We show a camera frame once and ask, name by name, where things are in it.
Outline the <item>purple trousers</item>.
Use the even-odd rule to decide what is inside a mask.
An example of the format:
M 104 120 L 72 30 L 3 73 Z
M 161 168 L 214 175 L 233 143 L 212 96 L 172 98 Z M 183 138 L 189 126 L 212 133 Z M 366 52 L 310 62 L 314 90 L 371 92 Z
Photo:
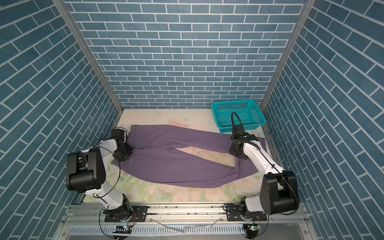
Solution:
M 228 134 L 169 125 L 132 125 L 130 134 L 133 153 L 120 166 L 143 181 L 212 189 L 258 173 L 249 159 L 236 158 L 231 167 L 182 151 L 195 147 L 227 154 L 232 145 Z

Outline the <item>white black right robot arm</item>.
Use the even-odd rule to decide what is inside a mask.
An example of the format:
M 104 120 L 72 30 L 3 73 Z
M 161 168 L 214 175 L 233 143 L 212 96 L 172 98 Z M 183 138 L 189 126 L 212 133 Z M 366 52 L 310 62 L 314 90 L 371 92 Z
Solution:
M 236 157 L 248 157 L 263 174 L 260 192 L 242 200 L 245 213 L 292 215 L 298 210 L 298 181 L 294 172 L 279 166 L 257 141 L 233 140 L 230 153 Z

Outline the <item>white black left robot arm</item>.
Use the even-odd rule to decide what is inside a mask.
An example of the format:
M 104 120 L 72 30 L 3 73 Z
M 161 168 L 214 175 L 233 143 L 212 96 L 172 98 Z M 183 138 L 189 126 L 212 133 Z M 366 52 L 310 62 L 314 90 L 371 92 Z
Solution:
M 106 222 L 128 222 L 134 210 L 128 198 L 107 181 L 105 157 L 114 157 L 118 166 L 133 152 L 123 140 L 107 139 L 94 147 L 67 155 L 66 187 L 69 191 L 86 194 L 103 206 Z

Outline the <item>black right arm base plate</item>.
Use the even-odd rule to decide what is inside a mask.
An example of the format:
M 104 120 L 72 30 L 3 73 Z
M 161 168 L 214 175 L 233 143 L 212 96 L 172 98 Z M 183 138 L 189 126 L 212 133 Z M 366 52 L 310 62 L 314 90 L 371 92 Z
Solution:
M 224 204 L 223 210 L 226 213 L 227 221 L 239 222 L 239 221 L 266 221 L 267 215 L 261 212 L 250 212 L 245 205 L 239 204 Z

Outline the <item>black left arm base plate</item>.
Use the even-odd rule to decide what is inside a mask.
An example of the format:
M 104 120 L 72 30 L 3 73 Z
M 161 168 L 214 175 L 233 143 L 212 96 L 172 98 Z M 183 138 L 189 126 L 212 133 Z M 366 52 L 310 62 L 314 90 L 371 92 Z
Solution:
M 144 222 L 148 209 L 148 206 L 133 206 L 129 211 L 118 208 L 114 210 L 104 210 L 103 214 L 106 215 L 105 222 L 107 223 Z

